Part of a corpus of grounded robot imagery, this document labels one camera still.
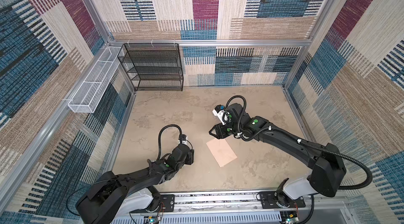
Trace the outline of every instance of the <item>black mounting plate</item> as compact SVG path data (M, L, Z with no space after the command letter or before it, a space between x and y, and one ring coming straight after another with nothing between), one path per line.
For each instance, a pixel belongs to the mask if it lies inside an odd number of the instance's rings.
M274 209L274 208L281 208L276 204L276 200L274 197L275 191L263 191L259 192L259 197L261 201L261 205L263 209ZM293 202L296 203L297 207L306 207L304 200L296 199Z
M160 197L160 201L164 204L164 212L173 212L174 211L174 203L175 203L175 195L174 194L163 194ZM161 210L163 205L160 204L153 213L158 213ZM131 211L130 213L148 213L145 209L139 209Z

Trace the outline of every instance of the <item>white wire basket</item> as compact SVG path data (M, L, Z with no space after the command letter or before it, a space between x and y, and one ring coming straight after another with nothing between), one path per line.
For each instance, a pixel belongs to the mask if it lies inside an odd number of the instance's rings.
M107 47L69 101L75 113L94 113L119 65L121 47Z

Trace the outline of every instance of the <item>black wire rack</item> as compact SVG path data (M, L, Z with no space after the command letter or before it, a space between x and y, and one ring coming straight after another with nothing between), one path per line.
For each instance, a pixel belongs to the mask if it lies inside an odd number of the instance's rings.
M136 91L182 91L178 44L124 44L119 61Z

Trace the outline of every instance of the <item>robotic arm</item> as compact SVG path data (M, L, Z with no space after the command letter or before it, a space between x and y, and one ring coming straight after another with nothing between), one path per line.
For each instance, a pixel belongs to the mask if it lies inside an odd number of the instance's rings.
M238 103L229 105L234 98L241 98L244 105ZM338 148L328 143L323 146L300 139L299 137L275 126L267 119L255 116L251 118L246 112L245 98L239 95L233 96L226 106L217 105L213 114L219 118L221 123L215 125L209 134L218 139L233 135L244 141L255 139L271 144L286 153L294 156L307 167L312 173L299 179L290 181L285 179L279 186L275 197L280 207L288 207L291 200L302 195L320 193L327 197L334 197L338 189L350 190L363 188L372 181L371 171L361 162L340 154ZM340 186L346 174L346 167L342 159L347 159L361 166L366 171L366 180L355 186Z
M171 154L160 158L161 133L169 126L180 130L180 143ZM151 212L158 208L160 194L153 185L170 180L184 164L191 165L194 162L194 150L184 144L187 136L182 134L177 125L169 126L160 131L159 156L154 162L148 159L148 168L120 175L112 171L105 172L77 201L76 209L84 224L110 223L117 213L120 215L137 209Z

